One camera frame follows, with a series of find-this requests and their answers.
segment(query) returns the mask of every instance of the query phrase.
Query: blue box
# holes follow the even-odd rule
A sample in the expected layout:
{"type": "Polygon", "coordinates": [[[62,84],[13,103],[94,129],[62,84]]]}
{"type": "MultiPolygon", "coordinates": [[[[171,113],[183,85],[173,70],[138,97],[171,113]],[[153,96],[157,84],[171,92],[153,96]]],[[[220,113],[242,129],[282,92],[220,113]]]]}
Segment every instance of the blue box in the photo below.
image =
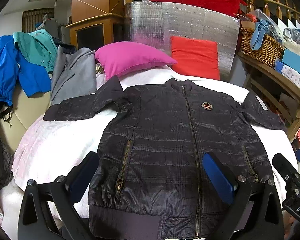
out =
{"type": "Polygon", "coordinates": [[[285,49],[282,62],[300,73],[300,56],[285,49]]]}

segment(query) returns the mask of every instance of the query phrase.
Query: basket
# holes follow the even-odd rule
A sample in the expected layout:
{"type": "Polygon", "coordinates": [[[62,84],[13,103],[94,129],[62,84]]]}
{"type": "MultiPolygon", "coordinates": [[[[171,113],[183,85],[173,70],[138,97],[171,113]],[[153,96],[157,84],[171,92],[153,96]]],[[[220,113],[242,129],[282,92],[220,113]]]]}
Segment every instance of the basket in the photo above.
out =
{"type": "Polygon", "coordinates": [[[262,45],[258,50],[252,50],[250,46],[250,40],[253,29],[242,28],[242,41],[241,50],[242,53],[256,59],[269,67],[274,68],[275,58],[282,59],[284,47],[280,45],[274,38],[270,37],[268,34],[264,36],[262,45]]]}

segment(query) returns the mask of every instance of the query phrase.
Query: front zipper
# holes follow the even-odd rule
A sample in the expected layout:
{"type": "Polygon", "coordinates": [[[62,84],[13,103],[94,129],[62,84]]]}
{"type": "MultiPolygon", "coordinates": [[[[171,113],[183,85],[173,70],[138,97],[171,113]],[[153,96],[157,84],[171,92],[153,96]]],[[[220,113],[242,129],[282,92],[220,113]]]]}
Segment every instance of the front zipper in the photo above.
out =
{"type": "Polygon", "coordinates": [[[196,216],[195,216],[195,234],[194,234],[194,238],[199,238],[200,210],[201,210],[201,174],[200,174],[199,156],[198,156],[197,146],[195,144],[195,137],[194,137],[193,125],[192,125],[192,121],[191,121],[189,103],[188,103],[188,100],[187,100],[185,88],[183,86],[181,86],[181,88],[182,88],[183,96],[186,100],[186,107],[187,107],[187,112],[188,112],[189,124],[190,124],[190,129],[191,129],[191,132],[192,132],[192,144],[193,144],[194,155],[195,155],[195,165],[197,167],[198,206],[197,206],[197,212],[196,212],[196,216]]]}
{"type": "Polygon", "coordinates": [[[249,159],[249,155],[248,155],[248,152],[246,150],[246,148],[242,145],[242,151],[243,151],[243,154],[244,154],[244,157],[246,159],[246,163],[249,167],[249,170],[250,170],[250,173],[252,174],[252,176],[254,177],[254,180],[256,183],[259,183],[259,178],[258,178],[258,174],[256,174],[256,172],[254,171],[253,167],[252,167],[252,164],[250,162],[250,159],[249,159]]]}
{"type": "Polygon", "coordinates": [[[132,140],[128,140],[127,145],[124,150],[121,170],[120,170],[120,173],[119,173],[119,176],[117,179],[117,183],[115,184],[115,189],[116,189],[117,193],[120,193],[123,188],[124,175],[125,175],[125,171],[126,171],[126,167],[127,167],[128,156],[130,153],[131,145],[132,145],[132,140]]]}

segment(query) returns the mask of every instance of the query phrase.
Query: beige leather chair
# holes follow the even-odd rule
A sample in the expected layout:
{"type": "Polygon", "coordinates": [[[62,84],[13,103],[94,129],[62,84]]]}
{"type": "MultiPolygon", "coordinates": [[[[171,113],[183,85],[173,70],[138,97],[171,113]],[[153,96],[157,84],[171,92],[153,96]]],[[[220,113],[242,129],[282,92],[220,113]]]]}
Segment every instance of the beige leather chair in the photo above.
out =
{"type": "Polygon", "coordinates": [[[50,92],[36,93],[28,98],[20,85],[17,84],[13,92],[12,102],[11,127],[0,119],[0,137],[11,155],[14,155],[25,132],[49,108],[50,92]]]}

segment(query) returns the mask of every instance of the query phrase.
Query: green shirt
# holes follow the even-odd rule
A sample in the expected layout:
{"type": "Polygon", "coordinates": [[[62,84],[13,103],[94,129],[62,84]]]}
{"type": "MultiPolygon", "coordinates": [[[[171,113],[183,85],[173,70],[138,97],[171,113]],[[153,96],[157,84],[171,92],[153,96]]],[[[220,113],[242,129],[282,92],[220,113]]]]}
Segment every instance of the green shirt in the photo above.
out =
{"type": "Polygon", "coordinates": [[[13,40],[27,61],[44,66],[47,72],[53,71],[57,47],[45,29],[32,33],[15,32],[13,40]]]}

